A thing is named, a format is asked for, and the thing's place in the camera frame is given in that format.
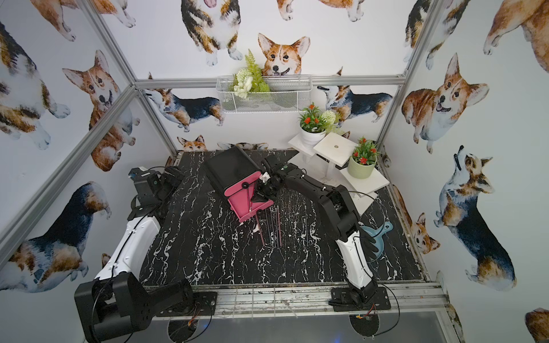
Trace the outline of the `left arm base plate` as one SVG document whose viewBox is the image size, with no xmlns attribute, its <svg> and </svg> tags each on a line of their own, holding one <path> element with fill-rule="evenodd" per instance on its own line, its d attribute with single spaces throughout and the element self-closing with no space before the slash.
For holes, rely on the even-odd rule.
<svg viewBox="0 0 549 343">
<path fill-rule="evenodd" d="M 161 311 L 157 317 L 210 316 L 215 313 L 217 292 L 196 292 L 191 300 L 184 300 Z"/>
</svg>

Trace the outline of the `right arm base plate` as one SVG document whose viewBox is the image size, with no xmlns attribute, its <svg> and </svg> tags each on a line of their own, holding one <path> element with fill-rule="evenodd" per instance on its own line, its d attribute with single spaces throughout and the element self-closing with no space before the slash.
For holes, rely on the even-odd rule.
<svg viewBox="0 0 549 343">
<path fill-rule="evenodd" d="M 387 290 L 378 287 L 372 294 L 364 296 L 350 288 L 332 288 L 328 304 L 335 312 L 390 310 L 392 305 Z"/>
</svg>

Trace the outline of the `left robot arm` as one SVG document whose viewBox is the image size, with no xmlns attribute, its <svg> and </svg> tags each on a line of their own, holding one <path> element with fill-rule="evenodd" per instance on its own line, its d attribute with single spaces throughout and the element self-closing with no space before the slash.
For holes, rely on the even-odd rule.
<svg viewBox="0 0 549 343">
<path fill-rule="evenodd" d="M 127 228 L 116 250 L 91 281 L 78 286 L 74 300 L 87 342 L 103 342 L 147 329 L 170 307 L 195 310 L 191 285 L 180 280 L 155 290 L 139 281 L 147 252 L 160 233 L 162 208 L 184 180 L 177 167 L 135 167 L 129 177 L 137 191 Z"/>
</svg>

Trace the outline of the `pink drawer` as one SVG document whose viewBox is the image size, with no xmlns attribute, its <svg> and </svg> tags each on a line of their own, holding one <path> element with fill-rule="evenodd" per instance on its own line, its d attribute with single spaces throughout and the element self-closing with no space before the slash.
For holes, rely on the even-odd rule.
<svg viewBox="0 0 549 343">
<path fill-rule="evenodd" d="M 267 202 L 252 202 L 251 198 L 254 193 L 254 184 L 240 190 L 231 197 L 226 197 L 227 201 L 230 203 L 231 209 L 237 215 L 239 222 L 249 220 L 254 217 L 258 211 L 263 211 L 274 204 L 272 200 L 268 200 Z"/>
<path fill-rule="evenodd" d="M 245 177 L 243 180 L 240 180 L 233 184 L 232 186 L 228 187 L 224 191 L 224 196 L 231 197 L 233 194 L 239 192 L 240 190 L 243 190 L 245 188 L 248 188 L 249 186 L 253 185 L 262 175 L 260 171 L 256 171 L 252 174 L 250 174 L 248 177 Z"/>
</svg>

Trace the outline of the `black drawer cabinet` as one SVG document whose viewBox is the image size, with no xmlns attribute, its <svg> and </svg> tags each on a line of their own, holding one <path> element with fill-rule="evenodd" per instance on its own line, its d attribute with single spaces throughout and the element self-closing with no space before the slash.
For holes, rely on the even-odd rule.
<svg viewBox="0 0 549 343">
<path fill-rule="evenodd" d="M 206 160 L 201 170 L 206 174 L 216 191 L 224 196 L 224 191 L 261 169 L 240 147 L 233 147 Z"/>
</svg>

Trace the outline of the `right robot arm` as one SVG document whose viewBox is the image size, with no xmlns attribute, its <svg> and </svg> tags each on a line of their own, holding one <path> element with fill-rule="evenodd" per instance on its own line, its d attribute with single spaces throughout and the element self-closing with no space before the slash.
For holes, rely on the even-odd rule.
<svg viewBox="0 0 549 343">
<path fill-rule="evenodd" d="M 356 307 L 365 305 L 377 291 L 377 281 L 367 265 L 379 249 L 375 239 L 362 230 L 360 214 L 343 185 L 321 183 L 297 165 L 281 162 L 274 156 L 261 161 L 262 179 L 252 201 L 276 200 L 282 188 L 307 197 L 317 208 L 317 216 L 327 235 L 340 249 L 347 271 L 349 295 Z"/>
</svg>

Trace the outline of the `pink top drawer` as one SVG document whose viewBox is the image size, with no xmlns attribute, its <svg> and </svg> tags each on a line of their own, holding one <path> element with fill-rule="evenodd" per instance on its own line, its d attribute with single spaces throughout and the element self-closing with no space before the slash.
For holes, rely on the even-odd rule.
<svg viewBox="0 0 549 343">
<path fill-rule="evenodd" d="M 239 192 L 240 190 L 243 190 L 245 188 L 248 188 L 249 186 L 253 185 L 262 175 L 260 171 L 256 171 L 252 174 L 250 174 L 248 177 L 245 177 L 243 180 L 240 180 L 233 184 L 232 186 L 228 187 L 224 191 L 224 196 L 231 197 L 233 194 Z"/>
</svg>

